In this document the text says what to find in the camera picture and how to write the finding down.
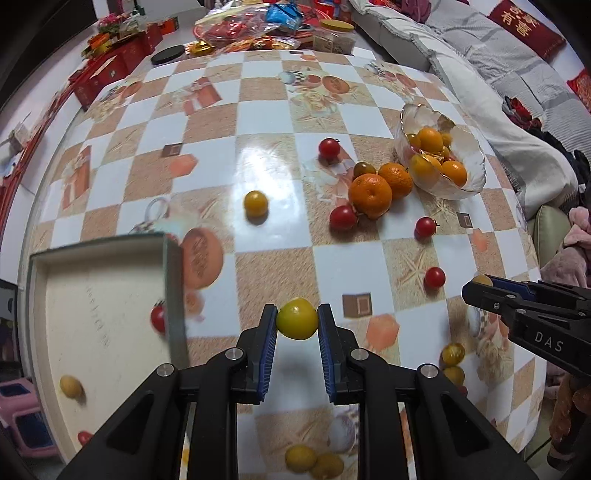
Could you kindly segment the red gift box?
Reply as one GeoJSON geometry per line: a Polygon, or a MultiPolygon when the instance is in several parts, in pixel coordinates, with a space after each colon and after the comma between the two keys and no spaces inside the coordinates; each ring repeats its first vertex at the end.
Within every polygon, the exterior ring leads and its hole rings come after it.
{"type": "Polygon", "coordinates": [[[150,23],[144,31],[117,41],[113,48],[74,72],[69,82],[82,109],[86,111],[105,86],[130,75],[161,41],[159,26],[150,23]]]}

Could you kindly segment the white shallow tray box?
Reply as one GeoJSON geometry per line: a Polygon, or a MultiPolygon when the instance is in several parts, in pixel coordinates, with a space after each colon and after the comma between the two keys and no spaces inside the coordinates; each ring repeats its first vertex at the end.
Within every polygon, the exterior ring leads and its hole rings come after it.
{"type": "Polygon", "coordinates": [[[34,384],[60,457],[80,450],[160,364],[189,365],[182,250],[163,233],[95,239],[31,255],[26,328],[34,384]],[[166,333],[150,323],[164,301],[166,333]],[[80,399],[63,395],[77,378],[80,399]]]}

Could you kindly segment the red tomato mid right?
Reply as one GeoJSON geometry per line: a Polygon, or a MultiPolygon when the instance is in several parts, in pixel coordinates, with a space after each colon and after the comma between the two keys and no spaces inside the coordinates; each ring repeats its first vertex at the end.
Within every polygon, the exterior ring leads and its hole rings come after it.
{"type": "Polygon", "coordinates": [[[436,234],[438,224],[431,217],[420,218],[415,226],[415,236],[418,239],[431,238],[436,234]]]}

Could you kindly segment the black round lid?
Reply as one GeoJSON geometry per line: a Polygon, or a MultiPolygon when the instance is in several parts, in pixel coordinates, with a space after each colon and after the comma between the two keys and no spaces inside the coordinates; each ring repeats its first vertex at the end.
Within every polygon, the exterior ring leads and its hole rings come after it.
{"type": "Polygon", "coordinates": [[[183,45],[174,45],[167,47],[150,57],[150,63],[153,66],[167,64],[181,59],[185,55],[185,47],[183,45]]]}

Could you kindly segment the snack bag pile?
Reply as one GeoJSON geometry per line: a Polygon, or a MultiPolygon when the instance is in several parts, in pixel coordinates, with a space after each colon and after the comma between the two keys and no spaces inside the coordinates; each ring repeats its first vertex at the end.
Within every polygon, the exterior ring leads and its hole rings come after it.
{"type": "Polygon", "coordinates": [[[193,26],[190,57],[249,50],[311,49],[351,54],[355,26],[341,1],[217,1],[193,26]]]}

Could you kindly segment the yellow-green tomato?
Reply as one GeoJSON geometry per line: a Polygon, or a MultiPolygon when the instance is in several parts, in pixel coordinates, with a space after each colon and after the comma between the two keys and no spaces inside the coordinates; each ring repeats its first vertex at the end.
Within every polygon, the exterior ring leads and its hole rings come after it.
{"type": "Polygon", "coordinates": [[[280,308],[276,327],[287,338],[307,340],[318,329],[318,313],[307,299],[294,298],[280,308]]]}

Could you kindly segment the olive fruit pair upper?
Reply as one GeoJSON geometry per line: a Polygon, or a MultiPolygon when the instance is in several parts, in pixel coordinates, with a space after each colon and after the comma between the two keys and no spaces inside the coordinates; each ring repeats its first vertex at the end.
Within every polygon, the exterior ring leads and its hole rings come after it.
{"type": "Polygon", "coordinates": [[[294,445],[284,453],[287,469],[295,474],[303,474],[317,464],[318,455],[307,445],[294,445]]]}

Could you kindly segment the yellow tomato on table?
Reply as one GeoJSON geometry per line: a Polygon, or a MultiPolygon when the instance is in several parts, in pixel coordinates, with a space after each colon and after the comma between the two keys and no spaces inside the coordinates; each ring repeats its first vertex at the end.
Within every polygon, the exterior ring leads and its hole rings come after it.
{"type": "Polygon", "coordinates": [[[264,217],[269,210],[269,201],[263,192],[252,190],[243,198],[243,208],[245,208],[245,214],[247,217],[264,217]]]}

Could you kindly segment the red cherry tomato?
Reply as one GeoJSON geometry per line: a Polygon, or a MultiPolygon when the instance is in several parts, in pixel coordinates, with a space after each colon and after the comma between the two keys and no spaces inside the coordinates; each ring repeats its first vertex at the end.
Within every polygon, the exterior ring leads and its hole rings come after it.
{"type": "Polygon", "coordinates": [[[164,335],[166,333],[166,318],[163,300],[158,301],[152,307],[150,312],[150,323],[152,328],[160,335],[164,335]]]}

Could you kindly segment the pink plastic stool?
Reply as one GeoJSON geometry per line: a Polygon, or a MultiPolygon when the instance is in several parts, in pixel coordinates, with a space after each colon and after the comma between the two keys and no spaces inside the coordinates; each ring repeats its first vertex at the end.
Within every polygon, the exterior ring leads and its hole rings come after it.
{"type": "Polygon", "coordinates": [[[34,385],[26,378],[2,382],[1,425],[25,458],[56,456],[58,450],[45,424],[34,385]]]}

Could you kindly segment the large orange mandarin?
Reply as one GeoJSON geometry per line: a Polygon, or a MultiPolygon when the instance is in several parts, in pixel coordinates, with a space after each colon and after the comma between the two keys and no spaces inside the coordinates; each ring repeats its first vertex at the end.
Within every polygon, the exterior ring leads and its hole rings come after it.
{"type": "Polygon", "coordinates": [[[378,174],[363,174],[349,185],[349,203],[370,220],[387,213],[392,202],[392,189],[378,174]]]}

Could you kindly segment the checkered tablecloth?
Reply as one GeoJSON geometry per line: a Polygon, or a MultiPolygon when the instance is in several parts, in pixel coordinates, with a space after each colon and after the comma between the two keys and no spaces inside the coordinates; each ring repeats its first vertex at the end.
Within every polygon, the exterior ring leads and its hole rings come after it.
{"type": "Polygon", "coordinates": [[[160,364],[64,462],[65,479],[313,479],[284,453],[334,453],[335,479],[530,479],[545,362],[462,289],[492,275],[536,280],[538,259],[509,179],[441,81],[329,53],[235,52],[161,66],[107,88],[73,130],[46,184],[31,255],[95,239],[163,233],[182,250],[189,365],[160,364]],[[444,200],[415,183],[377,220],[329,227],[349,185],[401,163],[407,103],[470,131],[481,193],[444,200]],[[339,159],[318,155],[335,138],[339,159]],[[243,198],[263,192],[266,216],[243,198]],[[437,224],[418,239],[422,217],[437,224]],[[426,271],[444,270],[439,289],[426,271]],[[277,330],[263,402],[236,401],[242,331],[263,307],[329,304],[355,334],[356,404],[332,404],[318,329],[277,330]]]}

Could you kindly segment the red tomato near right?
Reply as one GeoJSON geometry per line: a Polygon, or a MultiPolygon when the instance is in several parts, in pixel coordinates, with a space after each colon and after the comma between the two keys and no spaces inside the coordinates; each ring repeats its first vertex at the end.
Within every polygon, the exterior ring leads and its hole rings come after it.
{"type": "Polygon", "coordinates": [[[446,283],[447,277],[440,267],[432,267],[426,271],[424,284],[428,289],[439,289],[446,283]]]}

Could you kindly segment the olive green round fruit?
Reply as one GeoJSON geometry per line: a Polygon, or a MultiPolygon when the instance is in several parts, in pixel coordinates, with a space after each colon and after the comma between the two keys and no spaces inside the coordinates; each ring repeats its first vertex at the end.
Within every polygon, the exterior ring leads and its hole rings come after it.
{"type": "Polygon", "coordinates": [[[83,395],[81,382],[71,375],[63,375],[59,380],[59,387],[63,395],[69,399],[77,400],[83,395]]]}

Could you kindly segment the pink fluffy blanket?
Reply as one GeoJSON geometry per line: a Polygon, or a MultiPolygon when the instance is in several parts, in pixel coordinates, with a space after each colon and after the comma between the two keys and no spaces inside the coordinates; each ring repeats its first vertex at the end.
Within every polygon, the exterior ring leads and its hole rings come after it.
{"type": "Polygon", "coordinates": [[[541,269],[546,282],[590,288],[590,211],[584,207],[569,212],[571,228],[556,255],[541,269]]]}

